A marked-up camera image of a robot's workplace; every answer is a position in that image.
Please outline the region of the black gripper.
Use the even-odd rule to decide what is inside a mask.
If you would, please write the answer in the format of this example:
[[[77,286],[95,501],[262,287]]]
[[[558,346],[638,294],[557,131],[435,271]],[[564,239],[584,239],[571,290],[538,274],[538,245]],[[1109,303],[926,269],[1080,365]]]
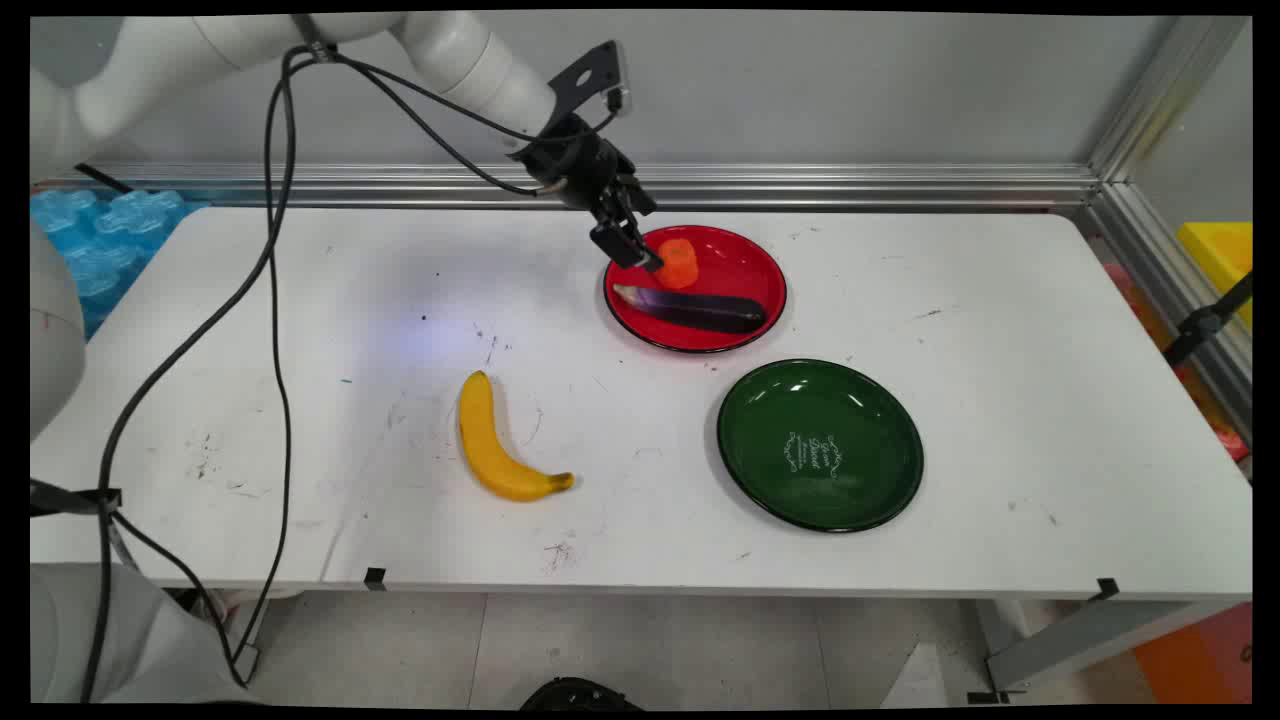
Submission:
[[[591,213],[596,224],[589,237],[613,264],[650,273],[664,266],[636,219],[654,213],[657,201],[636,178],[634,163],[581,117],[570,113],[508,159],[543,184],[562,182],[557,196],[567,208]]]

